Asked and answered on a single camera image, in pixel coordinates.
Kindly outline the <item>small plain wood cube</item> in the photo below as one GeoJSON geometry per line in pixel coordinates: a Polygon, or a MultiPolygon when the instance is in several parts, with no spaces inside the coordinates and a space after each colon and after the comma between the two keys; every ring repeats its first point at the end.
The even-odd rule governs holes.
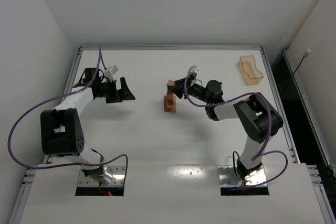
{"type": "Polygon", "coordinates": [[[170,87],[173,87],[175,86],[175,81],[173,80],[169,80],[167,83],[166,83],[166,87],[167,89],[169,89],[170,87]]]}

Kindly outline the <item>red-brown arch block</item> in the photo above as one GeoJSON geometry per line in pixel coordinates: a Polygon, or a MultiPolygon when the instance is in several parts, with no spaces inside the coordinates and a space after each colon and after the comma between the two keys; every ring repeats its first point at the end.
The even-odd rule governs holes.
{"type": "Polygon", "coordinates": [[[168,100],[166,95],[164,96],[164,103],[167,104],[168,108],[171,108],[173,105],[173,100],[168,100]]]}

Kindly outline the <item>light wood long block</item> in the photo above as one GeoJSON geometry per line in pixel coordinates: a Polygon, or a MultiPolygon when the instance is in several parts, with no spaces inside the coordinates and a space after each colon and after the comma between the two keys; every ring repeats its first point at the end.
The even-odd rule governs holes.
{"type": "Polygon", "coordinates": [[[173,100],[173,105],[170,108],[170,112],[175,113],[176,112],[176,98],[173,100]]]}

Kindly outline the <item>red-brown long block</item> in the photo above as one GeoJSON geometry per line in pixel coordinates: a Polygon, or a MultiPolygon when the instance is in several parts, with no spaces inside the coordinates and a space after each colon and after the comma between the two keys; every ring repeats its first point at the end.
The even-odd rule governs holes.
{"type": "Polygon", "coordinates": [[[170,112],[170,108],[168,108],[166,103],[164,103],[164,111],[165,112],[170,112]]]}

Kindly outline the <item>clear orange plastic box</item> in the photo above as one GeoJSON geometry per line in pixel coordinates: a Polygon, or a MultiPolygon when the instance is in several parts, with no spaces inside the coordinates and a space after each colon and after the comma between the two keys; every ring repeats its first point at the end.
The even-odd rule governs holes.
{"type": "Polygon", "coordinates": [[[253,55],[239,57],[238,67],[247,86],[259,84],[264,78],[263,73],[257,69],[253,55]]]}

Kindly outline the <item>dark-topped wood block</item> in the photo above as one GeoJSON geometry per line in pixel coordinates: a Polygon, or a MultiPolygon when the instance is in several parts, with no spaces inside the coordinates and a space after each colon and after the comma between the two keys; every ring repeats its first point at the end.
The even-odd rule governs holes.
{"type": "Polygon", "coordinates": [[[174,99],[174,93],[171,90],[167,90],[166,97],[168,100],[174,99]]]}

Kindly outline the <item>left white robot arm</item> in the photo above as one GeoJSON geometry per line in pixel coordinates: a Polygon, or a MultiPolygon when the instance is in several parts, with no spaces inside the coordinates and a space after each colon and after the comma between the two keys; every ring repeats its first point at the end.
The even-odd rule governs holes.
{"type": "Polygon", "coordinates": [[[86,68],[80,80],[72,87],[71,94],[61,104],[52,110],[42,111],[40,115],[44,154],[78,163],[86,177],[103,184],[111,182],[113,174],[104,164],[104,157],[85,144],[80,115],[96,98],[104,98],[106,103],[135,100],[124,77],[120,79],[121,88],[117,88],[114,79],[117,71],[117,66],[109,67],[103,72],[86,68]]]}

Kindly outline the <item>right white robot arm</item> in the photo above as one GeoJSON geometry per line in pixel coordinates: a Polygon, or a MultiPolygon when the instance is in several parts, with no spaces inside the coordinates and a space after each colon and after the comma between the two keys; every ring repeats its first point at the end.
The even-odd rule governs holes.
{"type": "Polygon", "coordinates": [[[261,168],[266,145],[282,128],[283,119],[259,92],[225,101],[221,82],[210,80],[203,87],[195,81],[196,74],[191,73],[186,78],[168,84],[167,89],[180,99],[192,96],[204,102],[206,114],[213,121],[240,120],[247,134],[247,141],[234,166],[234,172],[237,178],[243,180],[261,168]]]}

